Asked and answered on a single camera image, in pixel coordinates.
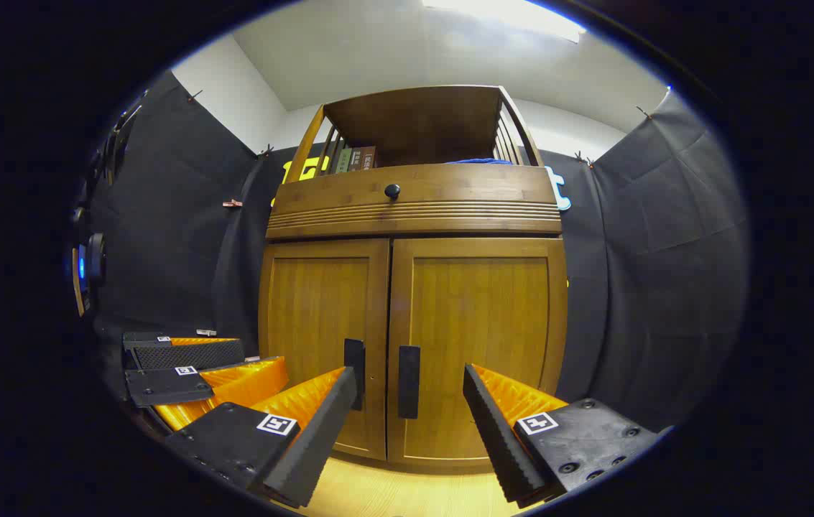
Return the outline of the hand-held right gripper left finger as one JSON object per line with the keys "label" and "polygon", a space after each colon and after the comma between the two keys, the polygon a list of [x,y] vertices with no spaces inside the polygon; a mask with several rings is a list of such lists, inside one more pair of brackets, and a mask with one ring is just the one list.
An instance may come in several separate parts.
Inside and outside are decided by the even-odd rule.
{"label": "hand-held right gripper left finger", "polygon": [[251,406],[223,402],[164,445],[237,494],[305,507],[357,395],[341,367]]}

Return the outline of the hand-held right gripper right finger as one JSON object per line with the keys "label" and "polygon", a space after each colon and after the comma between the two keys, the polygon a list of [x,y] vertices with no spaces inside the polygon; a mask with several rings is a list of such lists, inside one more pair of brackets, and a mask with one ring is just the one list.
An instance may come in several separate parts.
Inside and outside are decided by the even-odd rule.
{"label": "hand-held right gripper right finger", "polygon": [[591,397],[564,402],[472,363],[463,397],[506,500],[519,508],[581,492],[666,435]]}

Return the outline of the wooden shoe cabinet door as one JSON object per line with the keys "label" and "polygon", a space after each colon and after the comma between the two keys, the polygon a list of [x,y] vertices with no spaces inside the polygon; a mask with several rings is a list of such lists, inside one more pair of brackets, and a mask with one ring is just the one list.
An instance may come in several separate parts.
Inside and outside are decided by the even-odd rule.
{"label": "wooden shoe cabinet door", "polygon": [[269,244],[259,282],[259,353],[285,357],[292,385],[342,367],[346,340],[364,344],[361,408],[348,413],[334,448],[381,461],[390,262],[386,238]]}
{"label": "wooden shoe cabinet door", "polygon": [[[467,363],[554,395],[565,354],[561,238],[398,238],[388,313],[387,459],[439,471],[489,462],[463,396]],[[417,419],[397,415],[398,348],[421,349]]]}

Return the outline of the wooden double-door shoe cabinet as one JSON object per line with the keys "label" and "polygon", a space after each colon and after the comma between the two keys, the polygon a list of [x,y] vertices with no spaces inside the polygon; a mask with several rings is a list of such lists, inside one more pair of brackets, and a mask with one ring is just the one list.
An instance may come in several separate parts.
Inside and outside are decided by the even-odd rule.
{"label": "wooden double-door shoe cabinet", "polygon": [[[376,147],[373,168],[448,164],[473,158],[504,159],[512,161],[512,166],[544,167],[555,194],[550,171],[515,102],[502,86],[491,85],[420,86],[323,104],[302,137],[282,185],[334,174],[342,149],[370,145]],[[388,312],[394,239],[563,240],[557,195],[554,203],[388,202],[294,213],[276,213],[273,206],[266,246],[388,239],[391,244]],[[348,459],[357,456],[335,452]],[[380,467],[420,473],[485,473],[491,468],[490,460],[484,467],[434,471],[394,464],[387,458],[381,461],[360,457]]]}

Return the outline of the dark device with blue light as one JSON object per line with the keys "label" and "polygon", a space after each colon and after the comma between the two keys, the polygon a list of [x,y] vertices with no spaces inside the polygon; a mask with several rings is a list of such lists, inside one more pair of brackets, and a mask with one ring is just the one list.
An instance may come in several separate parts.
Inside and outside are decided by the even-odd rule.
{"label": "dark device with blue light", "polygon": [[105,279],[104,234],[92,233],[84,242],[69,244],[65,260],[65,275],[74,297],[76,314],[87,317],[99,307],[99,288]]}

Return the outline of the black backdrop cloth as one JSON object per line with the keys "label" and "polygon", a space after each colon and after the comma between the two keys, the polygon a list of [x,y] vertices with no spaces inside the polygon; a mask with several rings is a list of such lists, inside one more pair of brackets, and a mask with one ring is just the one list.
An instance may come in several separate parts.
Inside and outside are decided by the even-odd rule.
{"label": "black backdrop cloth", "polygon": [[[108,334],[197,328],[258,354],[256,302],[269,198],[295,148],[256,158],[172,73],[144,98],[112,185],[98,181],[99,323]],[[670,91],[594,164],[554,152],[565,179],[571,365],[555,393],[593,396],[657,431],[718,379],[747,298],[749,238],[735,169]],[[223,202],[239,200],[241,208]]]}

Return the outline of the wooden drawer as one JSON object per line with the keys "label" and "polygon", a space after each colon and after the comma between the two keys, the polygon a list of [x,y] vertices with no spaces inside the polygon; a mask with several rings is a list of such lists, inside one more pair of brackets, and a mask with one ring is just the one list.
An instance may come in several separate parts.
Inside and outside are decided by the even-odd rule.
{"label": "wooden drawer", "polygon": [[[386,188],[397,185],[396,199]],[[555,202],[544,167],[426,164],[329,174],[279,187],[273,209],[294,213],[388,202]]]}

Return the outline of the ceiling light panel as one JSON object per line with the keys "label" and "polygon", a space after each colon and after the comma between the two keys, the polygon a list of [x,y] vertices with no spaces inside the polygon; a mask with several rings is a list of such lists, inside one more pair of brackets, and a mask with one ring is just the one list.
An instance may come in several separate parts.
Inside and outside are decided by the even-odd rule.
{"label": "ceiling light panel", "polygon": [[427,9],[456,11],[578,44],[585,27],[530,0],[421,0]]}

